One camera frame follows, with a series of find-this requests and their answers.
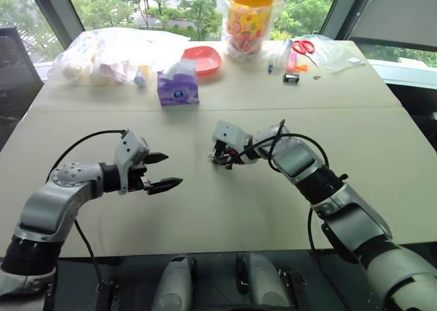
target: window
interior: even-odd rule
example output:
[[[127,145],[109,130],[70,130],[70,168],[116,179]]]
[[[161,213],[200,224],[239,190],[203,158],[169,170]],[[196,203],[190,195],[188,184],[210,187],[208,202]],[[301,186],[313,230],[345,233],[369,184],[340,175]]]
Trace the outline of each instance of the window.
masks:
[[[15,26],[33,63],[53,61],[63,51],[34,0],[0,0],[0,26]]]
[[[216,0],[71,0],[85,29],[134,27],[164,29],[191,40],[219,40]],[[284,0],[271,38],[319,31],[333,0]]]
[[[357,43],[357,46],[367,59],[398,62],[405,64],[406,67],[437,68],[437,53],[433,53],[431,51],[364,43]]]

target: scissors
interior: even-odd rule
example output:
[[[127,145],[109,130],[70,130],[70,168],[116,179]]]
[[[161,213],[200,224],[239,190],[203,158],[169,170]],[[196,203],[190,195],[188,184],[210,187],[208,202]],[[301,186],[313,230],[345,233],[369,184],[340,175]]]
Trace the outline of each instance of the scissors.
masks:
[[[296,40],[293,41],[293,50],[296,51],[297,53],[300,53],[301,55],[305,55],[307,56],[309,59],[311,59],[311,61],[314,63],[314,65],[316,65],[317,67],[319,67],[319,65],[317,64],[316,60],[313,57],[313,53],[314,53],[314,44],[311,41],[308,40]]]

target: tissue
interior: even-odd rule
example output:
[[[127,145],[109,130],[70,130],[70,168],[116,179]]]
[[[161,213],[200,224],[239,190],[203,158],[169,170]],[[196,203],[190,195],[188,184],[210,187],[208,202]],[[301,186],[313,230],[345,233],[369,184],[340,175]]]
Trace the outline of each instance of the tissue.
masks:
[[[158,97],[162,106],[199,103],[196,61],[183,59],[158,72]]]

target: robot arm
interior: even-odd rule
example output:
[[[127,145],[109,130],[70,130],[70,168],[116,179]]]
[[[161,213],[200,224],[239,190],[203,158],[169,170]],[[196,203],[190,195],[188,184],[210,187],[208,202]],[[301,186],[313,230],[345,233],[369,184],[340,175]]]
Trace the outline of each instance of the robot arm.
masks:
[[[0,297],[47,287],[55,274],[61,247],[87,201],[112,191],[123,195],[144,189],[152,195],[180,184],[182,179],[178,178],[143,182],[146,165],[167,158],[151,153],[143,138],[127,131],[116,150],[115,165],[71,163],[55,168],[24,206],[0,266]]]
[[[305,143],[280,125],[254,136],[226,122],[213,135],[213,162],[231,168],[268,159],[309,201],[324,221],[322,230],[339,255],[359,262],[389,310],[437,310],[437,270],[392,242],[389,226]]]

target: red scissors handle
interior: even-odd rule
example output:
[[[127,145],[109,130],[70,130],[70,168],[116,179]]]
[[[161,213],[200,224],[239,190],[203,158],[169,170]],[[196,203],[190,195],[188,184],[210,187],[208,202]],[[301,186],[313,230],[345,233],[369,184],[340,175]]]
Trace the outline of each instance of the red scissors handle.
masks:
[[[296,40],[293,41],[293,50],[301,55],[314,52],[314,44],[308,40]]]

